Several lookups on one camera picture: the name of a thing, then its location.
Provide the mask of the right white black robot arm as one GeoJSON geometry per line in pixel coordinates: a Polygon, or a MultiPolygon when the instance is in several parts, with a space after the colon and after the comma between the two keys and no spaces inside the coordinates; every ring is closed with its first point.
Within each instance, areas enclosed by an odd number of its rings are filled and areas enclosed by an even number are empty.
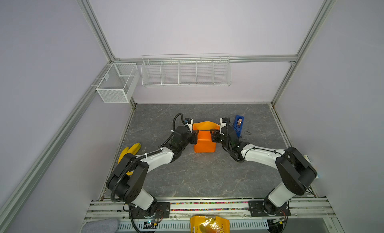
{"type": "Polygon", "coordinates": [[[302,196],[317,178],[312,164],[294,147],[271,149],[242,141],[227,122],[219,130],[210,130],[212,141],[237,162],[256,162],[276,169],[282,182],[264,199],[263,208],[267,215],[275,215],[295,196],[302,196]]]}

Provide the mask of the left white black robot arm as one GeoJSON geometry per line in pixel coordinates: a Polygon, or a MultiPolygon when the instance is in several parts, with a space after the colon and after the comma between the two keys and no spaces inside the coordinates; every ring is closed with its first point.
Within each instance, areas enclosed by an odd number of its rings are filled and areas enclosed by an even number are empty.
{"type": "Polygon", "coordinates": [[[143,190],[147,174],[176,161],[189,144],[197,144],[198,132],[193,131],[193,124],[192,118],[184,118],[178,113],[172,122],[171,135],[159,149],[138,156],[124,155],[106,182],[106,188],[111,191],[111,202],[124,202],[152,215],[157,200],[143,190]]]}

